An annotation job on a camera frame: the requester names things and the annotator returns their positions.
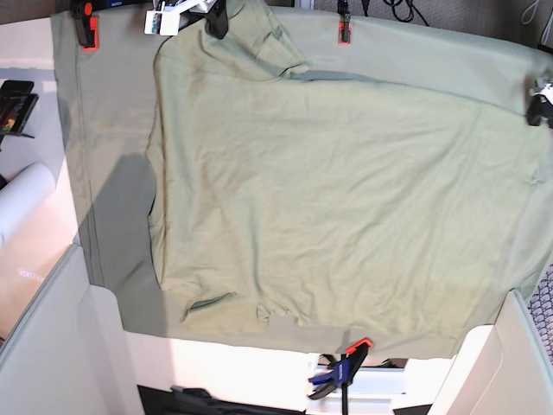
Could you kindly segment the light green T-shirt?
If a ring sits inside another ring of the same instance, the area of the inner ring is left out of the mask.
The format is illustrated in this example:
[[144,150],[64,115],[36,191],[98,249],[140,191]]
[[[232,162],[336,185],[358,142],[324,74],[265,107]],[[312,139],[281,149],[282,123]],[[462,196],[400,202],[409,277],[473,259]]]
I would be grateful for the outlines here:
[[377,345],[460,340],[552,260],[551,135],[496,106],[305,80],[270,10],[232,1],[160,48],[147,157],[162,289],[187,330],[284,316]]

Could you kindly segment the green table cloth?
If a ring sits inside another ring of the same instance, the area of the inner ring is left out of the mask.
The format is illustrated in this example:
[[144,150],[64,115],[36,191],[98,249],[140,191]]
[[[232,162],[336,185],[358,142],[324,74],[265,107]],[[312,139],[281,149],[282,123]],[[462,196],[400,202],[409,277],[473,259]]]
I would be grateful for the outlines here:
[[[297,352],[334,351],[350,329],[303,328],[286,317],[261,332],[190,332],[157,283],[148,216],[155,179],[145,157],[156,101],[154,59],[162,40],[142,31],[146,9],[99,15],[99,49],[85,52],[72,16],[51,19],[54,71],[67,167],[89,280],[111,291],[125,330],[142,335]],[[355,17],[353,43],[337,43],[337,17],[274,8],[312,66],[312,79],[382,80],[478,99],[522,112],[530,83],[551,73],[550,54],[516,43]]]

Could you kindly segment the orange black clamp middle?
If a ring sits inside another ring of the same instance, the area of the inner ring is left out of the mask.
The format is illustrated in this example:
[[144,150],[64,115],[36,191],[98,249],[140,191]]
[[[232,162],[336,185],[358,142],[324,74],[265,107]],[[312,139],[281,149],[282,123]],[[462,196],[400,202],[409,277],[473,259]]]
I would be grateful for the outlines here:
[[337,12],[340,17],[338,44],[349,45],[351,43],[352,26],[351,13],[347,0],[337,1]]

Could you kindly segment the orange black clamp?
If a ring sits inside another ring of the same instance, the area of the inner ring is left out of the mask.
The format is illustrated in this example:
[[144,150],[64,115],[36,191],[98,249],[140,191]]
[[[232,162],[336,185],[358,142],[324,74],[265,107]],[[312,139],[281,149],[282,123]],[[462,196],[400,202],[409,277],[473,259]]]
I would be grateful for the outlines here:
[[97,50],[99,47],[98,18],[94,15],[93,1],[71,1],[70,11],[79,45],[84,51]]
[[351,13],[347,0],[337,1],[337,12],[340,17],[338,44],[349,45],[351,43],[352,26]]

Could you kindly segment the orange black clamp left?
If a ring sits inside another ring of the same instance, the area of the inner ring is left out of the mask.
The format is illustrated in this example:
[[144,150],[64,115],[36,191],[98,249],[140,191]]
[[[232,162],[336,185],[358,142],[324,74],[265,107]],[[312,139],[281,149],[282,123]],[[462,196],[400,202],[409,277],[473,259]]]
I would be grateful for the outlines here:
[[70,11],[79,45],[84,51],[97,50],[99,47],[98,18],[94,15],[93,1],[71,1]]

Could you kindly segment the grey mesh mat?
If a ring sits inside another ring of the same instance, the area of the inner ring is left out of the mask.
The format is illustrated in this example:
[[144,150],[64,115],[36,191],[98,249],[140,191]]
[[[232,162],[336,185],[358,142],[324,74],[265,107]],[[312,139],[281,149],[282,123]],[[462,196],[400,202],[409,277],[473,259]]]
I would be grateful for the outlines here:
[[553,279],[552,265],[544,273],[528,304],[528,311],[537,329],[550,363],[553,362]]

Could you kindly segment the black tablet on stand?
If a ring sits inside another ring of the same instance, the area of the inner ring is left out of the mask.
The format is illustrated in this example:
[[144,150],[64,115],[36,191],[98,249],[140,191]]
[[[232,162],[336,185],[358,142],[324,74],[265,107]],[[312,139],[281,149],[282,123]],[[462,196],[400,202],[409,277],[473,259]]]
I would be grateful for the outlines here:
[[26,80],[6,80],[1,85],[1,141],[6,136],[35,138],[24,132],[39,99],[33,93],[34,86],[33,81]]

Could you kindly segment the white right panel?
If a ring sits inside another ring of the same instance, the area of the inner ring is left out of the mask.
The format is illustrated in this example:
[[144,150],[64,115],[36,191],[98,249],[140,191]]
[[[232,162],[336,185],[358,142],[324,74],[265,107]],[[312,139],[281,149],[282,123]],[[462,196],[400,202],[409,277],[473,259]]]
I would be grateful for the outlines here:
[[494,325],[467,335],[429,412],[552,413],[552,365],[518,291]]

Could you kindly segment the white panel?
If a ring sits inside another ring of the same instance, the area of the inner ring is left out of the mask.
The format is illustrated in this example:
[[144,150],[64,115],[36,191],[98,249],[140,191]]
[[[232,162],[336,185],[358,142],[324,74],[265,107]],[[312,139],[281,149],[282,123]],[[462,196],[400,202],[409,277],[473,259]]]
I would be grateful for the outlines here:
[[118,302],[81,246],[47,276],[1,349],[3,414],[141,414]]
[[494,325],[467,335],[429,412],[552,413],[552,365],[518,291]]

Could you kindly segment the white paper roll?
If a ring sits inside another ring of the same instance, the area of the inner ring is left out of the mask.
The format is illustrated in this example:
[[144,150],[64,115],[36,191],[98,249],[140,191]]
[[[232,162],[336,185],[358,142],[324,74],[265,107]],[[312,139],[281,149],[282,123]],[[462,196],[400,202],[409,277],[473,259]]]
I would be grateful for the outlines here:
[[55,191],[55,187],[50,169],[42,163],[33,163],[1,189],[1,246]]

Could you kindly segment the blue black bar clamp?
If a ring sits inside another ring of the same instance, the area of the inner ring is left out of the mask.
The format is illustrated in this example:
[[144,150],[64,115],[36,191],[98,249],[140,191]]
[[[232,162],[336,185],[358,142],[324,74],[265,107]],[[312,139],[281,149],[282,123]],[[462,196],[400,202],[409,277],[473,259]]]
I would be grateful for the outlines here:
[[323,357],[328,361],[328,371],[308,379],[308,382],[315,388],[308,398],[310,400],[320,400],[339,390],[341,393],[341,413],[347,415],[349,413],[348,388],[353,383],[356,373],[362,367],[372,345],[372,341],[364,337],[351,344],[340,355],[339,360],[336,360],[330,354],[324,354]]

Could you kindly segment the white left panel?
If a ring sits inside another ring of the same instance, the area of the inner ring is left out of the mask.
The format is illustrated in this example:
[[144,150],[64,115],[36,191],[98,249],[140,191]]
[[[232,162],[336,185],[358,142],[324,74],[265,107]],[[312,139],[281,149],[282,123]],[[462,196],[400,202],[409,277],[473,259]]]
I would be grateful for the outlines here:
[[47,276],[1,349],[3,414],[141,414],[118,302],[81,246]]

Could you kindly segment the black bag bottom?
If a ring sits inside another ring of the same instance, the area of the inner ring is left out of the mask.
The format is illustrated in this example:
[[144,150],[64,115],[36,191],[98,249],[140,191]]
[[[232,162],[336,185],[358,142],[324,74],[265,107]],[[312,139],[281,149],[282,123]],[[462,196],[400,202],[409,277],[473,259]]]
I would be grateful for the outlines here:
[[138,386],[144,412],[148,415],[294,415],[303,412],[259,405],[247,405],[214,398],[201,388],[177,388],[171,392]]

